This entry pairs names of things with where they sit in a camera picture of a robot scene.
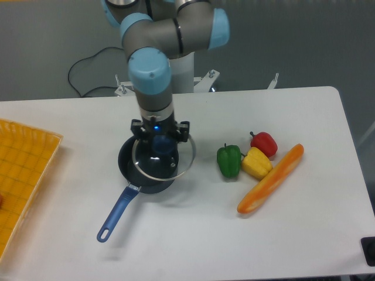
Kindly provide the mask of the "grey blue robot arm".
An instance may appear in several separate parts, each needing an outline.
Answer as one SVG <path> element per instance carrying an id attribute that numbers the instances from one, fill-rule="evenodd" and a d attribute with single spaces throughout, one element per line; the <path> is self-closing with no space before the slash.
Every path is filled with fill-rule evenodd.
<path id="1" fill-rule="evenodd" d="M 101 1 L 107 20 L 120 31 L 121 44 L 141 112 L 132 122 L 139 139 L 189 137 L 189 122 L 177 123 L 172 102 L 171 59 L 227 44 L 230 24 L 210 1 Z"/>

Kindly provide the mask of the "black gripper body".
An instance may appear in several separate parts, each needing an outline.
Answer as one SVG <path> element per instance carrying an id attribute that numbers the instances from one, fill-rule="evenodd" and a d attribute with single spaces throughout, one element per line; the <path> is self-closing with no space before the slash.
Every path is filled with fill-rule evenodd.
<path id="1" fill-rule="evenodd" d="M 176 139 L 176 121 L 173 115 L 166 119 L 159 120 L 155 116 L 146 119 L 142 117 L 143 126 L 140 139 L 150 139 L 155 136 L 165 136 Z"/>

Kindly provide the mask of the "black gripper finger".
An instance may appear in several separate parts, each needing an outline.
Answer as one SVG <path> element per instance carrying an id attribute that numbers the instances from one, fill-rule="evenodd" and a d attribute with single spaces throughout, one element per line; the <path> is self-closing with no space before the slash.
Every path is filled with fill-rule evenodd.
<path id="1" fill-rule="evenodd" d="M 131 132 L 136 139 L 146 139 L 146 129 L 144 123 L 138 119 L 131 120 Z"/>
<path id="2" fill-rule="evenodd" d="M 175 123 L 175 139 L 177 142 L 187 142 L 189 138 L 190 122 L 182 121 L 180 123 Z"/>

